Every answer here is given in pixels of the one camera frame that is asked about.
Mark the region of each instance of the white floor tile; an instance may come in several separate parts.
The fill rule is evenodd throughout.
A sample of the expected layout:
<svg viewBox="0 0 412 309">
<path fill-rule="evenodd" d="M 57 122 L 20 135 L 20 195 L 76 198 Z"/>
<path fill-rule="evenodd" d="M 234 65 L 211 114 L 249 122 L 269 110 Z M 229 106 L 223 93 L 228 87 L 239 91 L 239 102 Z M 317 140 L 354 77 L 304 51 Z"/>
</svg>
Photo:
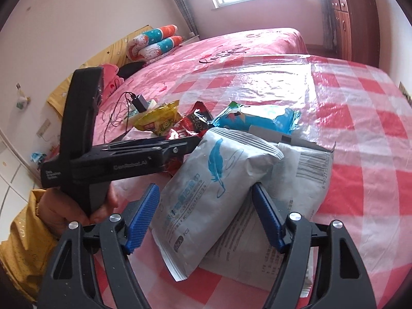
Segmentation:
<svg viewBox="0 0 412 309">
<path fill-rule="evenodd" d="M 6 182 L 11 182 L 20 163 L 9 149 L 3 147 L 5 147 L 4 143 L 0 142 L 0 150 L 3 149 L 0 153 L 0 175 Z"/>
<path fill-rule="evenodd" d="M 34 179 L 28 170 L 26 170 L 23 166 L 20 166 L 12 180 L 13 189 L 17 192 L 17 194 L 28 201 L 29 194 L 33 189 L 33 186 Z"/>
<path fill-rule="evenodd" d="M 14 190 L 9 189 L 0 214 L 0 241 L 4 241 L 8 238 L 10 224 L 26 204 L 27 202 Z"/>
<path fill-rule="evenodd" d="M 9 185 L 2 178 L 0 178 L 0 208 L 3 205 Z"/>
</svg>

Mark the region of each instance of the yellow snack bag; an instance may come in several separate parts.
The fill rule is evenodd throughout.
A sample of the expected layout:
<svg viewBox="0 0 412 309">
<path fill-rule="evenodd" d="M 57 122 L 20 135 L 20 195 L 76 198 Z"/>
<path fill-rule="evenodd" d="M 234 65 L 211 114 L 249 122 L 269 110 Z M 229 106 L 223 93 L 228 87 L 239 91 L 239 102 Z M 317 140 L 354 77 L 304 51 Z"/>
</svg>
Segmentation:
<svg viewBox="0 0 412 309">
<path fill-rule="evenodd" d="M 163 136 L 182 119 L 178 113 L 179 100 L 165 103 L 139 118 L 134 127 L 140 131 L 152 131 Z"/>
</svg>

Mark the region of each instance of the wet wipes package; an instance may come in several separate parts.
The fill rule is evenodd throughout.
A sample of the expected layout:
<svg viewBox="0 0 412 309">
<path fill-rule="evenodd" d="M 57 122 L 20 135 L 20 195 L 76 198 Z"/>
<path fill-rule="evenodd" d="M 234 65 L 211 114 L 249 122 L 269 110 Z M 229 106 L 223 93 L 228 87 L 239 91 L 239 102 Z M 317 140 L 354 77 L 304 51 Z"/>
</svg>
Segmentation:
<svg viewBox="0 0 412 309">
<path fill-rule="evenodd" d="M 241 131 L 248 131 L 250 126 L 259 126 L 290 135 L 297 127 L 300 114 L 300 111 L 285 106 L 249 106 L 232 101 L 213 120 L 213 125 Z"/>
<path fill-rule="evenodd" d="M 251 134 L 212 128 L 168 182 L 152 234 L 176 281 L 185 280 L 223 234 L 250 187 L 283 159 Z"/>
</svg>

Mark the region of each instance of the barcode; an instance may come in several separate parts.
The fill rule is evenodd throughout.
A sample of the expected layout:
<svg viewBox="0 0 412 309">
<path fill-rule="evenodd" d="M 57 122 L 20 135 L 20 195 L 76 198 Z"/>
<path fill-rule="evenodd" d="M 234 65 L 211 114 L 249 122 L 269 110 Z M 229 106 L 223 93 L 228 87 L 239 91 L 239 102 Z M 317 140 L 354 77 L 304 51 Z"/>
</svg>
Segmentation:
<svg viewBox="0 0 412 309">
<path fill-rule="evenodd" d="M 329 157 L 324 152 L 301 152 L 296 177 L 303 177 L 321 184 L 325 183 Z"/>
</svg>

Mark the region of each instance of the bed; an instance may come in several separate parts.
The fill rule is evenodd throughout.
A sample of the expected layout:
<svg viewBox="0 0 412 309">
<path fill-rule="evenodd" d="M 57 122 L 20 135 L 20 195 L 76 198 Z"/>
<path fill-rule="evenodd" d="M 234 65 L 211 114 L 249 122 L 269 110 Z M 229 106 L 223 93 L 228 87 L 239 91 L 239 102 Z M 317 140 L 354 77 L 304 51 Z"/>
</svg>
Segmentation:
<svg viewBox="0 0 412 309">
<path fill-rule="evenodd" d="M 141 92 L 158 102 L 180 99 L 182 112 L 197 100 L 205 102 L 213 115 L 231 100 L 301 110 L 297 133 L 327 148 L 336 142 L 330 189 L 313 220 L 344 222 L 382 308 L 411 268 L 412 109 L 383 71 L 307 54 L 275 55 L 268 44 L 273 32 L 285 51 L 306 53 L 297 32 L 292 32 L 294 42 L 288 41 L 291 30 L 227 35 L 225 43 L 217 38 L 180 48 L 136 73 L 116 92 Z M 116 92 L 101 108 L 96 144 L 103 141 L 103 114 L 117 101 Z M 106 138 L 111 140 L 124 129 L 112 128 Z M 139 198 L 149 183 L 163 188 L 167 181 L 168 176 L 153 174 L 114 182 L 119 211 Z M 150 231 L 130 261 L 153 308 L 258 309 L 268 295 L 201 268 L 176 283 Z M 102 297 L 113 306 L 99 257 L 96 270 Z M 299 306 L 307 301 L 301 299 Z"/>
<path fill-rule="evenodd" d="M 238 32 L 180 46 L 168 56 L 128 78 L 100 107 L 93 143 L 104 143 L 107 118 L 125 90 L 135 94 L 141 93 L 146 99 L 154 98 L 159 102 L 176 80 L 187 73 L 216 63 L 230 62 L 245 55 L 294 53 L 307 53 L 307 50 L 300 32 L 291 28 Z M 124 111 L 124 103 L 120 104 L 118 110 Z M 125 126 L 109 126 L 106 141 L 113 140 L 124 131 Z"/>
</svg>

